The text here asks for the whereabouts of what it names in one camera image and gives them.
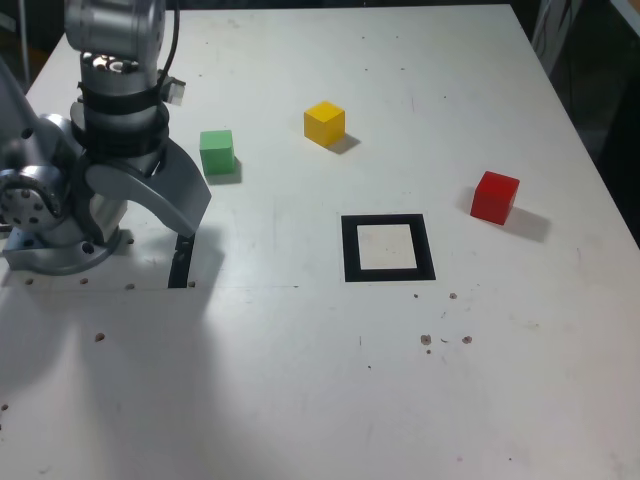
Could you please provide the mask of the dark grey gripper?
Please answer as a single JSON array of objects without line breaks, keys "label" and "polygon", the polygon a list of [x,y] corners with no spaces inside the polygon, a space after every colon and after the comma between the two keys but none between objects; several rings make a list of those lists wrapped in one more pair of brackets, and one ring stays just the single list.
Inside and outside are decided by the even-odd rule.
[{"label": "dark grey gripper", "polygon": [[190,237],[201,224],[211,192],[196,163],[174,141],[168,142],[161,161],[162,154],[156,149],[116,156],[85,149],[83,177],[97,194],[138,203],[169,229]]}]

